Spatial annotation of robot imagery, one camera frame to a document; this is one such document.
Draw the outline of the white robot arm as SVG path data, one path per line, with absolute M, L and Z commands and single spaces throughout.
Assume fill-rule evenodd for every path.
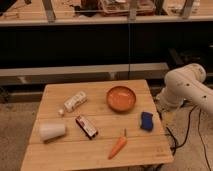
M 187 99 L 213 115 L 213 90 L 203 84 L 205 79 L 206 71 L 197 63 L 169 71 L 164 77 L 165 87 L 157 95 L 160 108 L 171 111 Z

